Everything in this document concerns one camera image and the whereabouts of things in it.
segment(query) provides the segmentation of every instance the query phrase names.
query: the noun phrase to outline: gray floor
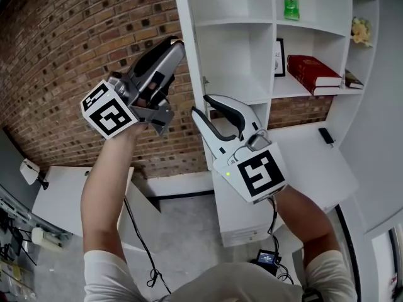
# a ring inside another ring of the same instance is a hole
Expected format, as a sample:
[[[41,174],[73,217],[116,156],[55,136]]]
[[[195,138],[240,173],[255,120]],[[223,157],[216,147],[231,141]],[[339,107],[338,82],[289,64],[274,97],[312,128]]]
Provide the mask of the gray floor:
[[[174,291],[220,262],[247,261],[256,256],[260,248],[272,249],[272,241],[224,248],[221,244],[219,221],[214,196],[169,199],[161,201],[164,226],[159,240],[159,251],[154,256],[156,267],[163,274],[169,288]],[[331,212],[336,233],[344,241],[337,217]],[[301,243],[282,227],[277,231],[283,263],[292,267],[292,252]],[[84,299],[84,265],[82,239],[73,237],[63,254],[42,249],[35,268],[35,290],[38,301],[82,301]],[[130,271],[140,292],[149,300],[166,295],[158,280],[148,288],[150,262],[142,252],[125,251]]]

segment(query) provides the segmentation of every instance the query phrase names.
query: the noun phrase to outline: person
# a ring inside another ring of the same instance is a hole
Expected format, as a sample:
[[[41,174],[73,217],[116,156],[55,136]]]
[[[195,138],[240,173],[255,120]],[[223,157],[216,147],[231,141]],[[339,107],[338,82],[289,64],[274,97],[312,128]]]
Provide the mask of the person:
[[[144,125],[135,124],[107,140],[86,181],[81,199],[85,302],[146,301],[130,275],[116,229],[131,154],[143,129]],[[324,212],[290,186],[275,194],[273,202],[285,224],[304,244],[307,284],[316,290],[319,301],[356,301],[354,285]],[[245,262],[219,264],[163,300],[282,302],[302,301],[303,294],[300,286],[281,282],[260,266]]]

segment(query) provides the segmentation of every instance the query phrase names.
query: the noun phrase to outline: plastic bottle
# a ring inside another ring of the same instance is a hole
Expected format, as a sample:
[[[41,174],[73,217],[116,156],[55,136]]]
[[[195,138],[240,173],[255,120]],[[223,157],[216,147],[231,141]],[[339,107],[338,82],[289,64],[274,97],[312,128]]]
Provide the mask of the plastic bottle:
[[[284,0],[284,18],[289,20],[299,20],[300,0]]]

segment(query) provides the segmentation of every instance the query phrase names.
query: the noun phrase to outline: red book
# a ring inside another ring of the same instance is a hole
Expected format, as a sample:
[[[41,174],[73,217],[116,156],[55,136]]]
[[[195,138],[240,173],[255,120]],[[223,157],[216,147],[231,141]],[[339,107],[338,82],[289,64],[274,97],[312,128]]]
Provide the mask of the red book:
[[[321,86],[321,87],[314,86],[310,80],[306,79],[306,77],[302,72],[300,72],[297,68],[290,66],[290,64],[287,65],[287,71],[292,76],[294,76],[294,78],[298,80],[299,83],[301,83],[301,85],[303,85],[303,87],[306,88],[309,93],[311,93],[314,96],[336,95],[340,91],[339,87],[334,86]]]
[[[316,87],[340,86],[341,77],[313,56],[289,55],[288,66],[302,73],[304,79]]]

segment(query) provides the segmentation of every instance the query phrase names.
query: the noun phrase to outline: white desk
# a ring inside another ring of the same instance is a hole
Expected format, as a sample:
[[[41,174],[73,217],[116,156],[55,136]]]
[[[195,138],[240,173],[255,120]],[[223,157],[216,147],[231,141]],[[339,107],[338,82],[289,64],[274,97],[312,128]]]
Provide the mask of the white desk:
[[[278,143],[289,184],[326,211],[351,196],[358,183],[339,149],[324,143],[319,127],[326,127],[326,123],[270,130],[268,136]],[[212,176],[224,246],[267,238],[273,218],[269,202],[248,204],[223,177],[215,171]],[[276,229],[282,224],[283,220],[278,218]]]
[[[51,167],[46,175],[49,187],[46,190],[40,188],[32,212],[49,223],[82,237],[81,194],[91,169]],[[130,181],[133,170],[133,167],[129,169],[126,197],[142,237],[153,252],[159,234],[161,214]],[[124,205],[118,221],[118,230],[125,248],[143,250]]]

